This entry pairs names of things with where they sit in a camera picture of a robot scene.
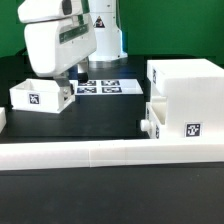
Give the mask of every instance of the white bin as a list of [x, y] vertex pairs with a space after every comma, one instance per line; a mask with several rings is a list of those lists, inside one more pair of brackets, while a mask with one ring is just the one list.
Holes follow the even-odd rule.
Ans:
[[10, 89], [14, 110], [60, 113], [75, 100], [64, 99], [63, 91], [55, 81], [27, 79]]

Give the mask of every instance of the small white box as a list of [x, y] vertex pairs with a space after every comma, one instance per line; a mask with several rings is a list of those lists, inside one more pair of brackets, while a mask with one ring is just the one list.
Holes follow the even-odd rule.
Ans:
[[149, 60], [150, 138], [224, 136], [224, 70], [206, 59]]
[[0, 107], [0, 133], [6, 124], [5, 109]]
[[63, 91], [55, 81], [27, 79], [10, 89], [14, 110], [60, 113], [75, 100], [72, 95], [64, 99]]

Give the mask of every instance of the black tabletop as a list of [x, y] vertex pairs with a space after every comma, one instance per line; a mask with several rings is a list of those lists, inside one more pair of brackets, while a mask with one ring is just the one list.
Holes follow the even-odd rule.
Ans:
[[[145, 138], [144, 57], [90, 71], [91, 79], [135, 78], [143, 95], [80, 96], [61, 114], [12, 111], [8, 89], [36, 78], [25, 57], [0, 59], [2, 143]], [[0, 172], [0, 224], [222, 224], [223, 163]]]

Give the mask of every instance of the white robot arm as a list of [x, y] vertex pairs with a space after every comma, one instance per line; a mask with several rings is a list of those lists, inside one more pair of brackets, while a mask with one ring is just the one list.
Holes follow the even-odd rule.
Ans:
[[65, 72], [96, 50], [88, 0], [25, 0], [18, 14], [28, 23], [25, 41], [34, 72], [68, 85]]

